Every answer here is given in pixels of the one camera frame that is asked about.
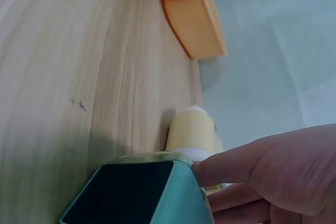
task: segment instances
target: orange block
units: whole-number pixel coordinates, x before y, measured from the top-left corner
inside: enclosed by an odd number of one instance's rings
[[[214,0],[162,0],[162,3],[172,29],[191,58],[227,54]]]

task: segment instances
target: dark mark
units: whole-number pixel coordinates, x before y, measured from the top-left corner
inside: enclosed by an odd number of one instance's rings
[[[82,101],[80,101],[80,102],[78,103],[78,106],[86,112],[86,108],[85,108],[84,105],[82,104]]]

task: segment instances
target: teal box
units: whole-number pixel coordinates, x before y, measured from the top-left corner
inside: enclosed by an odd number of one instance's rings
[[[59,223],[213,224],[190,162],[160,155],[100,167]]]

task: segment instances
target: wooden table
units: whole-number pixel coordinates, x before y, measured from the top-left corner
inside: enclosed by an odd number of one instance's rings
[[[200,103],[159,0],[0,0],[0,223],[56,223],[96,168],[163,149]]]

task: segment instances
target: light blue background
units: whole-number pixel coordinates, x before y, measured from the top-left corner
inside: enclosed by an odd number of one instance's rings
[[[336,122],[336,0],[215,0],[228,57],[202,61],[224,148]]]

